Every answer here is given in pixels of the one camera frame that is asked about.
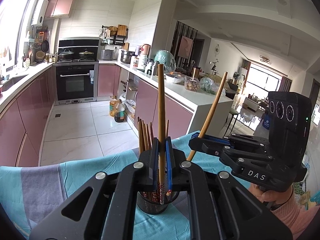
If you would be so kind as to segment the pink sleeve forearm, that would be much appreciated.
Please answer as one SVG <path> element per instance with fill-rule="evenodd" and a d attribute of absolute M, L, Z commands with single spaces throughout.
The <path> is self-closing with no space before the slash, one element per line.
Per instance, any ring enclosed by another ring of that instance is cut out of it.
<path fill-rule="evenodd" d="M 319 213 L 319 206 L 306 210 L 304 206 L 296 202 L 294 192 L 292 192 L 284 204 L 276 209 L 272 207 L 271 212 L 291 230 L 293 239 L 298 239 Z"/>

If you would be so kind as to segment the person's right hand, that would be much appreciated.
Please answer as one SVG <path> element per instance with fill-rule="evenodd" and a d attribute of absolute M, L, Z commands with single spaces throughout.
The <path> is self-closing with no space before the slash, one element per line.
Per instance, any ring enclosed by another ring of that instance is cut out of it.
<path fill-rule="evenodd" d="M 291 185 L 285 192 L 277 192 L 268 190 L 263 192 L 258 185 L 251 184 L 249 192 L 253 194 L 260 202 L 272 203 L 273 206 L 283 205 L 286 203 L 293 193 L 293 186 Z"/>

